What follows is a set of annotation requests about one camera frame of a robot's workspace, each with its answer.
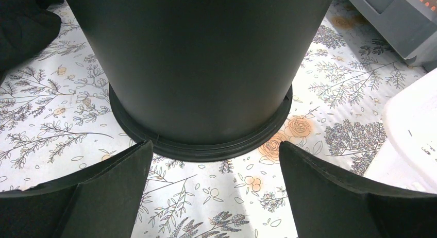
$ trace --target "black fabric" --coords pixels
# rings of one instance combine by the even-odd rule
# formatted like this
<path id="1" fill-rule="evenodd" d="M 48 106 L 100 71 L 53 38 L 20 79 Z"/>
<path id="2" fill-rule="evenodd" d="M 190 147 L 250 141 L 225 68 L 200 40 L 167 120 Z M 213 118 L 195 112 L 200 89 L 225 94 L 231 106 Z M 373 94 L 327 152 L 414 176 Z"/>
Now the black fabric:
<path id="1" fill-rule="evenodd" d="M 0 237 L 130 237 L 152 156 L 144 142 L 29 190 L 0 193 Z"/>
<path id="2" fill-rule="evenodd" d="M 366 179 L 289 142 L 279 151 L 299 238 L 437 237 L 437 195 Z"/>
<path id="3" fill-rule="evenodd" d="M 55 1 L 39 3 L 45 7 Z M 36 0 L 0 0 L 0 74 L 45 49 L 60 26 L 61 18 Z"/>

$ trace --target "gray bin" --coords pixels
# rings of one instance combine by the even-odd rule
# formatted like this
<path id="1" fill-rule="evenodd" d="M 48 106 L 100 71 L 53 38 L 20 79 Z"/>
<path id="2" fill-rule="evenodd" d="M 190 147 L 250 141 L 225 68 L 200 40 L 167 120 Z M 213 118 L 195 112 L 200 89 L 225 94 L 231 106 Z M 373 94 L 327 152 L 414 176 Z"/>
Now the gray bin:
<path id="1" fill-rule="evenodd" d="M 437 66 L 437 13 L 419 0 L 350 0 L 405 62 Z"/>

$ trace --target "black circular base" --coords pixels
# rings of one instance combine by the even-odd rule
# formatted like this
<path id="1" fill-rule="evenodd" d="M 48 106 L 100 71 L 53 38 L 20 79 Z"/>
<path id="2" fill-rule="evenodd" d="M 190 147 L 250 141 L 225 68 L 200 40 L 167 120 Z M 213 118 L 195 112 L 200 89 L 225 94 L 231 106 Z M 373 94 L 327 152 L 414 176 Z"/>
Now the black circular base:
<path id="1" fill-rule="evenodd" d="M 161 137 L 138 124 L 121 105 L 114 90 L 109 86 L 109 98 L 112 112 L 121 128 L 136 143 L 152 140 L 153 152 L 171 159 L 188 162 L 215 162 L 234 158 L 248 153 L 267 142 L 288 117 L 292 101 L 292 87 L 275 114 L 257 131 L 234 141 L 214 145 L 191 145 Z"/>

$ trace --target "floral pattern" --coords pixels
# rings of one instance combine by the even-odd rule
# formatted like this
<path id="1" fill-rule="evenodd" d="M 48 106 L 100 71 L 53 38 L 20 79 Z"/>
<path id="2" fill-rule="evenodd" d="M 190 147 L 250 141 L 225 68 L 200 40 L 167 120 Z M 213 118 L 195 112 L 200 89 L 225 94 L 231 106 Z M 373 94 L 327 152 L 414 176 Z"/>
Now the floral pattern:
<path id="1" fill-rule="evenodd" d="M 110 107 L 108 79 L 69 6 L 59 37 L 0 87 L 0 191 L 25 190 L 133 144 Z M 425 74 L 347 1 L 333 0 L 293 82 L 291 112 L 264 145 L 215 163 L 154 155 L 132 237 L 297 237 L 279 144 L 363 175 L 386 140 L 381 113 Z"/>

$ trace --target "table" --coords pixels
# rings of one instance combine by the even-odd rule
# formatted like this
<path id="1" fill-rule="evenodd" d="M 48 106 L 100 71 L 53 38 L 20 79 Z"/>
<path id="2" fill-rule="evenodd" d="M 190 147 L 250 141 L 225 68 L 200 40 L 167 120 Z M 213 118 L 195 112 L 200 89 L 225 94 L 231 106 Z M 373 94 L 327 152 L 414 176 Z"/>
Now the table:
<path id="1" fill-rule="evenodd" d="M 133 144 L 112 115 L 108 80 L 67 3 L 50 10 L 62 18 L 58 38 L 10 70 L 0 88 L 2 191 L 73 173 Z M 280 131 L 216 163 L 154 155 L 132 237 L 297 237 L 279 143 L 363 175 L 386 139 L 384 104 L 424 74 L 347 0 L 334 0 L 293 81 Z M 226 220 L 229 228 L 221 228 Z"/>

